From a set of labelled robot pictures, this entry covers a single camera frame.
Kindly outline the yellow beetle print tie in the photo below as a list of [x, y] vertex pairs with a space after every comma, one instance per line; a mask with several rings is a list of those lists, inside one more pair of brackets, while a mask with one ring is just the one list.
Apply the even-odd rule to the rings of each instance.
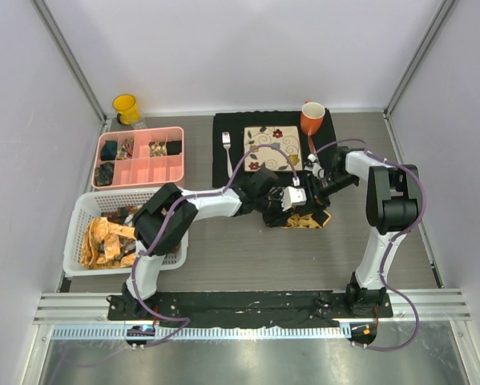
[[286, 222], [286, 229], [323, 229], [331, 220], [326, 210], [306, 215], [294, 214]]

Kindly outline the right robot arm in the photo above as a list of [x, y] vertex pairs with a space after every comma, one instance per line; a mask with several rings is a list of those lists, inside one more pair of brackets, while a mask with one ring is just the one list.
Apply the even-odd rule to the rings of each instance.
[[306, 169], [325, 183], [325, 195], [363, 180], [365, 216], [370, 233], [360, 265], [346, 286], [343, 301], [353, 316], [366, 315], [384, 305], [387, 276], [397, 248], [422, 220], [423, 188], [417, 168], [394, 164], [368, 150], [335, 149], [333, 170], [326, 172], [317, 154], [308, 156]]

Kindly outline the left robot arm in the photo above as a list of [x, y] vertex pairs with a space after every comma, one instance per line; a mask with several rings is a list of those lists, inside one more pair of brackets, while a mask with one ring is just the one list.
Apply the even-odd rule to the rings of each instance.
[[298, 178], [282, 187], [277, 175], [266, 168], [213, 190], [190, 191], [173, 183], [163, 185], [133, 217], [136, 256], [123, 285], [127, 312], [138, 320], [152, 314], [151, 297], [157, 291], [163, 260], [183, 240], [194, 222], [243, 216], [253, 211], [285, 217], [306, 200]]

